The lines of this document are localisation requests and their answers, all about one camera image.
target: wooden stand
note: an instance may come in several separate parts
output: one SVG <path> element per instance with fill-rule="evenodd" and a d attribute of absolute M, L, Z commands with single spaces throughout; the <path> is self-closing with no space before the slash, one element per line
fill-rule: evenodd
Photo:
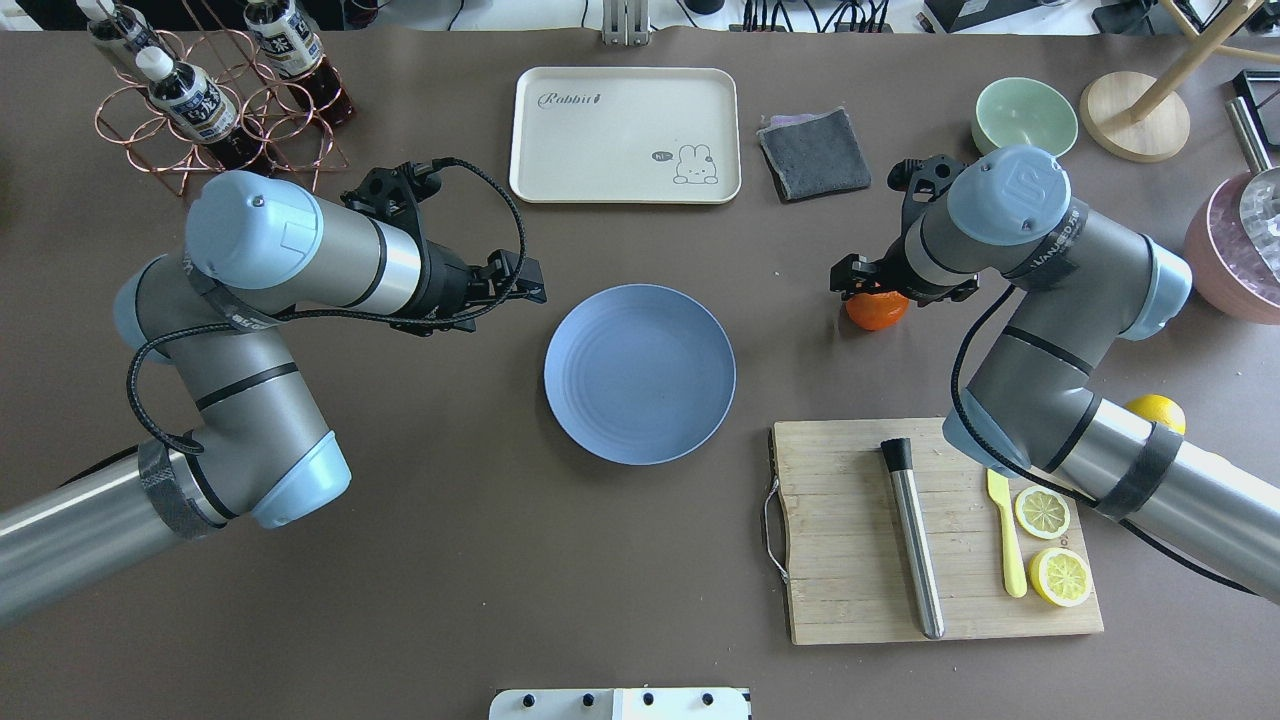
<path fill-rule="evenodd" d="M 1190 115 L 1174 92 L 1258 9 L 1262 0 L 1231 3 L 1196 37 L 1160 78 L 1119 72 L 1100 77 L 1080 96 L 1084 129 L 1112 155 L 1134 163 L 1158 163 L 1178 154 L 1190 137 Z"/>

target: lemon slice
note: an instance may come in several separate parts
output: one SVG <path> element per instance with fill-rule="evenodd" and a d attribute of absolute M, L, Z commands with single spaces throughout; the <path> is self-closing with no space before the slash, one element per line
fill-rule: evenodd
<path fill-rule="evenodd" d="M 1066 506 L 1066 500 L 1038 486 L 1018 493 L 1014 516 L 1024 530 L 1041 539 L 1059 538 L 1071 524 L 1071 510 Z"/>
<path fill-rule="evenodd" d="M 1032 557 L 1032 587 L 1059 607 L 1075 607 L 1093 592 L 1093 577 L 1084 559 L 1065 547 L 1042 550 Z"/>

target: table surface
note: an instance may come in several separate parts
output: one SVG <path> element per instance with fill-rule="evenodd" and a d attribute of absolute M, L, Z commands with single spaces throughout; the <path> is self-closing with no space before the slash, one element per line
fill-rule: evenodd
<path fill-rule="evenodd" d="M 265 532 L 241 520 L 0 630 L 3 717 L 484 717 L 502 688 L 737 685 L 755 717 L 1266 717 L 1275 606 L 1221 589 L 1092 514 L 1106 632 L 1075 638 L 794 647 L 760 539 L 776 420 L 942 415 L 961 334 L 997 295 L 913 309 L 876 334 L 827 292 L 847 252 L 896 237 L 899 195 L 780 202 L 758 150 L 769 114 L 849 109 L 877 178 L 906 156 L 975 158 L 968 114 L 1016 70 L 1078 99 L 1114 69 L 1158 73 L 1175 38 L 731 36 L 664 32 L 612 51 L 596 32 L 328 40 L 360 104 L 352 170 L 454 155 L 504 177 L 516 79 L 535 65 L 718 67 L 737 81 L 742 190 L 721 206 L 524 205 L 550 301 L 475 334 L 429 340 L 349 320 L 284 328 L 355 473 L 338 501 Z M 84 38 L 0 35 L 0 507 L 145 438 L 111 299 L 178 246 L 183 202 L 132 170 L 90 118 L 111 78 Z M 1097 211 L 1175 250 L 1197 206 L 1244 170 L 1225 113 L 1239 70 L 1212 59 L 1181 88 L 1188 147 L 1158 165 L 1088 136 L 1062 163 Z M 515 242 L 500 200 L 458 170 L 429 200 L 433 240 L 471 261 Z M 577 447 L 541 389 L 561 318 L 605 287 L 650 282 L 717 315 L 739 392 L 677 461 L 620 466 Z M 989 334 L 984 336 L 989 341 Z M 1117 343 L 1093 387 L 1160 392 L 1188 438 L 1274 475 L 1280 331 L 1198 296 L 1169 328 Z M 172 370 L 143 397 L 198 421 Z"/>

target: blue plate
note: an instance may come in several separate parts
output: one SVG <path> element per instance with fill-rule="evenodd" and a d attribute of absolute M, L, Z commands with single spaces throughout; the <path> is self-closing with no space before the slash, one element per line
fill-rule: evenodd
<path fill-rule="evenodd" d="M 623 465 L 657 465 L 712 437 L 737 369 L 716 318 L 682 292 L 611 287 L 584 300 L 547 348 L 547 400 L 564 432 Z"/>

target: white tray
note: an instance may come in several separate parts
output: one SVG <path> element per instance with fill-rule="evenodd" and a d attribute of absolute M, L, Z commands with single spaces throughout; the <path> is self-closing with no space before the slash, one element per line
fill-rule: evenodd
<path fill-rule="evenodd" d="M 727 202 L 737 88 L 714 68 L 532 68 L 516 83 L 511 187 L 529 202 Z"/>

